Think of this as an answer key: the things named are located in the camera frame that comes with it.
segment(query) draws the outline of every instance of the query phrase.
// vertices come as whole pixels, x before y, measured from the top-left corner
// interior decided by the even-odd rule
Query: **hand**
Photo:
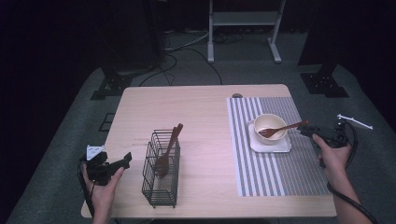
[[[326,164],[324,174],[329,182],[332,183],[337,176],[346,176],[347,159],[352,149],[351,145],[348,144],[345,147],[332,148],[317,134],[314,133],[312,138],[321,148],[321,154],[318,155],[318,158]]]
[[[106,186],[93,185],[93,181],[88,178],[87,165],[84,164],[84,181],[87,190],[92,196],[92,204],[95,210],[93,223],[108,223],[111,216],[111,207],[116,195],[116,186],[119,183],[124,168],[121,167],[111,178]]]

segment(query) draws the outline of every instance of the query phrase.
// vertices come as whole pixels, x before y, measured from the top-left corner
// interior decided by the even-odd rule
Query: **gray and white placemat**
[[[233,157],[239,196],[328,194],[309,138],[289,130],[291,150],[259,153],[250,148],[248,122],[260,114],[275,114],[288,124],[301,121],[291,97],[227,98]]]

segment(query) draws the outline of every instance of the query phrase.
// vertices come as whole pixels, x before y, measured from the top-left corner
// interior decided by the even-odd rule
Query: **white saucer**
[[[257,152],[289,152],[291,150],[291,143],[288,134],[286,134],[285,137],[279,140],[275,145],[268,146],[257,140],[254,133],[254,120],[247,123],[247,129],[250,147]]]

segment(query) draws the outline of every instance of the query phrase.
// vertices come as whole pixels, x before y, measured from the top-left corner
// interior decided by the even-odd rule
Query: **wire utensil holder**
[[[154,130],[148,142],[145,165],[143,168],[142,193],[148,203],[156,206],[173,206],[177,204],[178,163],[180,144],[178,140],[172,145],[169,153],[168,174],[159,178],[155,175],[155,162],[165,154],[171,138],[172,130]]]

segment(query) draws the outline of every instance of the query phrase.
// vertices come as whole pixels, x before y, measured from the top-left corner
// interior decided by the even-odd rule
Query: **small round object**
[[[243,98],[244,96],[241,93],[234,93],[233,98]]]
[[[277,115],[273,114],[262,114],[254,119],[254,133],[256,134],[257,139],[264,143],[265,145],[275,145],[279,142],[280,139],[284,138],[288,130],[281,130],[269,138],[266,138],[259,134],[259,131],[264,129],[278,129],[285,127],[287,124],[285,120],[280,118]]]

